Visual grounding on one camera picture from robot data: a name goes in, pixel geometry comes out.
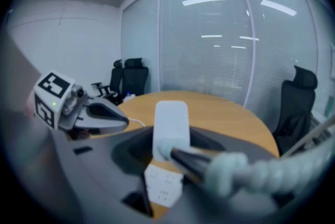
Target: round wooden table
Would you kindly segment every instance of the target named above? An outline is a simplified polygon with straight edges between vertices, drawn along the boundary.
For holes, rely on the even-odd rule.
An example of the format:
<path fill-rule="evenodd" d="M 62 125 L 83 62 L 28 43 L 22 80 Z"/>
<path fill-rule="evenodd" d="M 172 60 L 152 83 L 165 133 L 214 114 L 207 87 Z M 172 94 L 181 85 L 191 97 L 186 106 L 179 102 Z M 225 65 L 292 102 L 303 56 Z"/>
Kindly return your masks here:
<path fill-rule="evenodd" d="M 127 117 L 140 120 L 146 126 L 153 126 L 155 106 L 161 100 L 184 101 L 188 106 L 189 125 L 192 127 L 252 142 L 279 157 L 278 148 L 271 132 L 259 118 L 242 106 L 217 96 L 187 91 L 165 91 L 137 96 L 122 103 L 119 108 Z M 124 132 L 141 127 L 141 124 L 131 121 Z M 150 164 L 180 173 L 170 162 L 158 162 L 152 159 Z M 150 204 L 154 218 L 161 217 L 169 209 L 155 203 Z"/>

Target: black mesh chair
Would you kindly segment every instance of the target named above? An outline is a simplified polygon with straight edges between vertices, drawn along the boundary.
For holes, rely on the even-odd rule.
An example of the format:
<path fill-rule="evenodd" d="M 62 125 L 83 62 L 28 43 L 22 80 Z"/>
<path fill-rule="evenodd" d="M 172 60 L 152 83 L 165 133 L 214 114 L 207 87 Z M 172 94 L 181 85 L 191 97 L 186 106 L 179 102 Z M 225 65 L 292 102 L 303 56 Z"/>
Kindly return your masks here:
<path fill-rule="evenodd" d="M 136 96 L 143 95 L 149 69 L 142 65 L 142 58 L 127 59 L 123 70 L 122 97 L 128 92 Z"/>
<path fill-rule="evenodd" d="M 102 85 L 102 83 L 91 84 L 99 90 L 100 95 L 98 97 L 108 98 L 110 96 L 120 95 L 120 82 L 122 79 L 123 69 L 122 60 L 119 59 L 114 62 L 114 68 L 111 71 L 110 83 L 109 85 Z"/>
<path fill-rule="evenodd" d="M 298 66 L 294 68 L 296 74 L 293 81 L 282 84 L 281 114 L 273 133 L 280 155 L 308 133 L 318 86 L 317 77 L 312 71 Z"/>

